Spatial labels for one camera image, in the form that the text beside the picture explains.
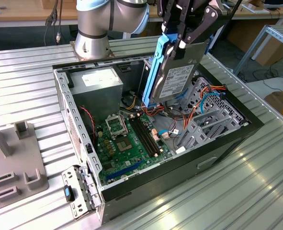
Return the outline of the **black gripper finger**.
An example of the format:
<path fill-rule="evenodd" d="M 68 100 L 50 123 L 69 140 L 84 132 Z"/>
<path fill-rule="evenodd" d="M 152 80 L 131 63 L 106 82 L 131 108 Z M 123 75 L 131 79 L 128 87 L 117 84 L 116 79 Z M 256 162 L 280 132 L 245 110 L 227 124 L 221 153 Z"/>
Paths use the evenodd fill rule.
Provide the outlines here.
<path fill-rule="evenodd" d="M 179 40 L 184 38 L 187 28 L 187 0 L 158 0 L 157 13 L 163 19 L 163 34 L 177 34 Z"/>
<path fill-rule="evenodd" d="M 177 39 L 171 59 L 177 60 L 184 57 L 188 45 L 203 43 L 230 19 L 230 10 L 222 4 L 209 4 L 192 14 L 187 15 L 186 30 L 183 39 Z"/>

